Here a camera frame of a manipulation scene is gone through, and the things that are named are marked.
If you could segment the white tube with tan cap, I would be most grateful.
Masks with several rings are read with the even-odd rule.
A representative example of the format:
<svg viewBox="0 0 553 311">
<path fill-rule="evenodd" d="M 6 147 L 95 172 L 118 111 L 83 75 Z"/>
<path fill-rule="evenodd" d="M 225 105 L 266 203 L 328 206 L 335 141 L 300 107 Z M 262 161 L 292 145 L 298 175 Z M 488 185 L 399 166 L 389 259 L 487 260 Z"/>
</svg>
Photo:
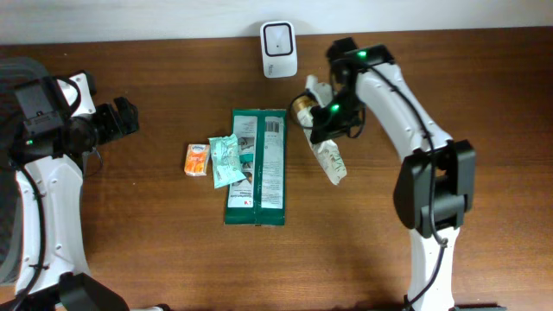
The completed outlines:
<svg viewBox="0 0 553 311">
<path fill-rule="evenodd" d="M 292 119 L 302 128 L 304 136 L 308 141 L 308 146 L 322 167 L 327 178 L 332 184 L 337 186 L 340 181 L 346 177 L 347 171 L 345 163 L 340 155 L 338 145 L 333 140 L 327 140 L 322 143 L 311 143 L 310 137 L 313 132 L 313 116 L 311 109 L 317 107 L 318 103 L 304 92 L 291 102 Z"/>
</svg>

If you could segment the orange tissue pack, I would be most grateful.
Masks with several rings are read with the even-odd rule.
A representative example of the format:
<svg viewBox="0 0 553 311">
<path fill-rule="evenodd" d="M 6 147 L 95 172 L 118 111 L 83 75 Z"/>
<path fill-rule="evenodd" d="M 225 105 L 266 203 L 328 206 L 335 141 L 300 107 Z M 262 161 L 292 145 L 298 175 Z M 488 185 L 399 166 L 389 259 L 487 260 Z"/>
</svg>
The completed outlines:
<svg viewBox="0 0 553 311">
<path fill-rule="evenodd" d="M 189 144 L 183 171 L 188 176 L 205 176 L 211 151 L 208 144 Z"/>
</svg>

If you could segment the green white package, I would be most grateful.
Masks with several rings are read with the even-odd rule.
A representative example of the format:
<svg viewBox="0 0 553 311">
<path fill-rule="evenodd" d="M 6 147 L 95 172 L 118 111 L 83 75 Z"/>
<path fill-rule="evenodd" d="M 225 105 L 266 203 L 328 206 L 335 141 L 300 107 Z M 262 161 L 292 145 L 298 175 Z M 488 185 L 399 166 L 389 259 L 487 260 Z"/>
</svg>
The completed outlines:
<svg viewBox="0 0 553 311">
<path fill-rule="evenodd" d="M 235 110 L 232 133 L 238 139 L 242 181 L 228 188 L 227 225 L 285 224 L 285 110 Z"/>
</svg>

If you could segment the mint green small packet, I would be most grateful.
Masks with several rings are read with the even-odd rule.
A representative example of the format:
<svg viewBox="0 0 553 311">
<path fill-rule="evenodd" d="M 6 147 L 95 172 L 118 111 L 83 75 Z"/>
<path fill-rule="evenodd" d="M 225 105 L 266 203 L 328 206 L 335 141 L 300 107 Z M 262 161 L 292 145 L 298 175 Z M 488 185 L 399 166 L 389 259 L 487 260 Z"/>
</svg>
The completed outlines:
<svg viewBox="0 0 553 311">
<path fill-rule="evenodd" d="M 242 173 L 236 135 L 211 137 L 209 143 L 214 187 L 221 188 L 244 180 L 246 176 Z"/>
</svg>

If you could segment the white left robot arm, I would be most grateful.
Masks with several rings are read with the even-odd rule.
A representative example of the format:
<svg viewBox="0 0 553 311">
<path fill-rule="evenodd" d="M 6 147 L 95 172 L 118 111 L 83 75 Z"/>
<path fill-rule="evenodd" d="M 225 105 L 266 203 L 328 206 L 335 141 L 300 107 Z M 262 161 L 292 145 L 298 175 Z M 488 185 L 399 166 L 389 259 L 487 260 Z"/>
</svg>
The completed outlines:
<svg viewBox="0 0 553 311">
<path fill-rule="evenodd" d="M 94 105 L 91 74 L 43 76 L 14 88 L 24 119 L 8 149 L 22 199 L 22 262 L 4 310 L 126 310 L 86 261 L 80 208 L 86 158 L 139 129 L 124 97 Z"/>
</svg>

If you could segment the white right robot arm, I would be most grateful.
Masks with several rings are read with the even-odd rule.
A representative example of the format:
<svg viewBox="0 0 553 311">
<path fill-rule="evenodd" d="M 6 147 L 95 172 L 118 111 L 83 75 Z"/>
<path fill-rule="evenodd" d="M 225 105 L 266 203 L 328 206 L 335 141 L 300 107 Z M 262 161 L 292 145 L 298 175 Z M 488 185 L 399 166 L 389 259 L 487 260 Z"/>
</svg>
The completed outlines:
<svg viewBox="0 0 553 311">
<path fill-rule="evenodd" d="M 310 80 L 303 93 L 315 102 L 305 126 L 309 141 L 354 139 L 372 112 L 401 162 L 392 198 L 410 234 L 411 277 L 403 308 L 454 310 L 454 245 L 474 201 L 474 147 L 455 141 L 424 110 L 386 46 L 360 48 L 346 38 L 334 41 L 326 58 L 329 84 Z"/>
</svg>

